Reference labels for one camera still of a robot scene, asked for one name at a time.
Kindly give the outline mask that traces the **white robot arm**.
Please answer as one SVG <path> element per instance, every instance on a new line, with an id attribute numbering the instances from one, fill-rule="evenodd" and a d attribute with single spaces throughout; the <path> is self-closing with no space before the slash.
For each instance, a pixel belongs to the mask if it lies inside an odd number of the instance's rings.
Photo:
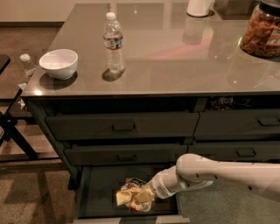
<path id="1" fill-rule="evenodd" d="M 134 199 L 138 203 L 167 199 L 176 193 L 210 186 L 214 181 L 280 200 L 280 164 L 221 162 L 184 154 L 176 164 L 157 173 Z"/>

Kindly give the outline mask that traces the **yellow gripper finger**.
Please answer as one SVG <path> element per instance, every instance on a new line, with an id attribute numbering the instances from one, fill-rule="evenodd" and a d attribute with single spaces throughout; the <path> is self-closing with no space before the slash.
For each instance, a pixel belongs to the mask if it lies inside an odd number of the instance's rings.
<path id="1" fill-rule="evenodd" d="M 154 200 L 154 195 L 153 193 L 149 190 L 146 189 L 144 191 L 141 191 L 134 197 L 135 201 L 138 203 L 147 203 L 147 202 L 152 202 Z"/>

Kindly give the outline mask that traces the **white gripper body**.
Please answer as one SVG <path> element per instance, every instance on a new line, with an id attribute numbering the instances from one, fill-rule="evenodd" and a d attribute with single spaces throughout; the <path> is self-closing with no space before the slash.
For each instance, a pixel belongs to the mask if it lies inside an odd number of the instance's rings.
<path id="1" fill-rule="evenodd" d="M 172 192 L 166 187 L 164 178 L 166 175 L 161 171 L 157 173 L 145 186 L 154 198 L 167 199 L 172 196 Z"/>

